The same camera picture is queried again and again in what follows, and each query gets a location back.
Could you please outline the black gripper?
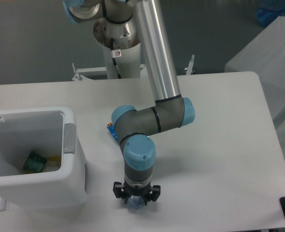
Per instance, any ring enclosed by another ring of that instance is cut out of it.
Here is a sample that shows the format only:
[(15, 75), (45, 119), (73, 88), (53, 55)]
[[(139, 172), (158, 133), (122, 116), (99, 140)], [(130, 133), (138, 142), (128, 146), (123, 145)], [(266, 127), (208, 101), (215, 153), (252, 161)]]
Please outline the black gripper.
[(150, 201), (156, 202), (161, 194), (160, 185), (153, 185), (152, 187), (150, 185), (150, 181), (142, 187), (131, 185), (126, 181), (123, 184), (121, 182), (114, 182), (113, 193), (116, 198), (123, 199), (124, 204), (127, 204), (131, 196), (141, 196), (144, 198), (144, 204), (147, 205)]

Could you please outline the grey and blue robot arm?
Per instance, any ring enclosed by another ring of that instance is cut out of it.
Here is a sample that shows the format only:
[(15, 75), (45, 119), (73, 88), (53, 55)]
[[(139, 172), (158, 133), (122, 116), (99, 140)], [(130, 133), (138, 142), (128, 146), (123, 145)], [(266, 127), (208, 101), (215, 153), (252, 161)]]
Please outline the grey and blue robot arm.
[(132, 97), (111, 116), (124, 160), (124, 181), (114, 183), (114, 195), (125, 203), (155, 202), (161, 187), (151, 183), (156, 161), (151, 137), (195, 119), (191, 100), (179, 88), (160, 2), (65, 0), (63, 6), (71, 22), (94, 22), (108, 77), (121, 85), (124, 97)]

